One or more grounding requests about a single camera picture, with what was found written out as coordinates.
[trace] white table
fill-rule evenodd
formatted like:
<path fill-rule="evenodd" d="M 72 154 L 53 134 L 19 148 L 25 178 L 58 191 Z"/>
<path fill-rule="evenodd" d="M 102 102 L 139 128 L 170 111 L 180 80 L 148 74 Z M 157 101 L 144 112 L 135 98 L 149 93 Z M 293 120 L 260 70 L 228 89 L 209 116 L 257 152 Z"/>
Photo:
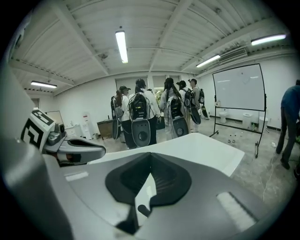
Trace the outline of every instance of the white table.
<path fill-rule="evenodd" d="M 107 153 L 103 158 L 89 162 L 96 164 L 130 156 L 140 152 L 156 152 L 182 158 L 220 170 L 231 176 L 244 156 L 244 152 L 200 133 L 161 142 L 152 146 Z"/>

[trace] white cabinet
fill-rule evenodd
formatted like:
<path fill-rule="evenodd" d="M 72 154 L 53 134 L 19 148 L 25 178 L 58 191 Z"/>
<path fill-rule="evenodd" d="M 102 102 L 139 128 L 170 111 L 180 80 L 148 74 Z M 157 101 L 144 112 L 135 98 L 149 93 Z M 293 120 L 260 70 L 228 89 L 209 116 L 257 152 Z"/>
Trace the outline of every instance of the white cabinet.
<path fill-rule="evenodd" d="M 80 124 L 65 128 L 68 136 L 83 136 Z"/>

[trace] air conditioner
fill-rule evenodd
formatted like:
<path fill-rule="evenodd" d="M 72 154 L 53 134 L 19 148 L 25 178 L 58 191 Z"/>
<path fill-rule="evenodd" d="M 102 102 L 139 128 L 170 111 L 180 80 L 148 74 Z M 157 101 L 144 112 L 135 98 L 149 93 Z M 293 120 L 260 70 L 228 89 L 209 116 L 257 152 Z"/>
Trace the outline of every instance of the air conditioner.
<path fill-rule="evenodd" d="M 219 64 L 224 64 L 224 63 L 230 62 L 232 60 L 244 58 L 247 56 L 248 56 L 248 54 L 247 54 L 246 50 L 244 48 L 242 48 L 242 49 L 238 49 L 238 50 L 235 50 L 235 51 L 232 51 L 232 52 L 222 55 L 218 59 L 218 62 L 219 62 Z"/>

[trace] shoes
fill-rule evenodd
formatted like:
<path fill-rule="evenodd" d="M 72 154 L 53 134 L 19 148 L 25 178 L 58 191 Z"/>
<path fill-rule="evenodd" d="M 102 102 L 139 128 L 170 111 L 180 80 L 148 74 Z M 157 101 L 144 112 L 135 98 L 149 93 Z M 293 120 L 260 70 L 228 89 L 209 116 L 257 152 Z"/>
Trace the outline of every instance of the shoes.
<path fill-rule="evenodd" d="M 289 170 L 289 169 L 290 169 L 290 165 L 289 165 L 286 161 L 284 161 L 283 158 L 280 159 L 280 161 L 281 161 L 281 165 L 282 165 L 286 170 Z"/>

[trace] ceiling light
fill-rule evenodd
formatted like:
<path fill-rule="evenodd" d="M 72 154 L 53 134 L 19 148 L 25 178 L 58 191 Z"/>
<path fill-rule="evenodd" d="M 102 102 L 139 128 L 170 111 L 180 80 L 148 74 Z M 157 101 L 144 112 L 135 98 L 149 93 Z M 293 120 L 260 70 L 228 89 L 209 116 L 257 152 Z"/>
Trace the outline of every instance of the ceiling light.
<path fill-rule="evenodd" d="M 57 88 L 56 85 L 49 84 L 49 83 L 44 83 L 44 82 L 36 82 L 36 81 L 32 81 L 31 85 L 46 87 L 46 88 Z"/>
<path fill-rule="evenodd" d="M 286 37 L 285 34 L 263 37 L 263 38 L 251 41 L 251 44 L 252 44 L 252 46 L 254 46 L 254 45 L 261 44 L 261 43 L 267 43 L 267 42 L 271 42 L 271 41 L 285 39 L 285 37 Z"/>
<path fill-rule="evenodd" d="M 125 31 L 117 31 L 116 38 L 117 38 L 117 43 L 118 43 L 118 48 L 121 55 L 122 63 L 128 63 Z"/>
<path fill-rule="evenodd" d="M 214 61 L 214 60 L 217 60 L 218 58 L 220 58 L 220 56 L 219 56 L 219 55 L 216 55 L 216 56 L 214 56 L 214 57 L 212 57 L 212 58 L 210 58 L 210 59 L 208 59 L 208 60 L 206 60 L 206 61 L 204 61 L 204 62 L 198 64 L 196 67 L 197 67 L 197 68 L 202 67 L 203 65 L 205 65 L 205 64 L 207 64 L 207 63 L 209 63 L 209 62 L 212 62 L 212 61 Z"/>

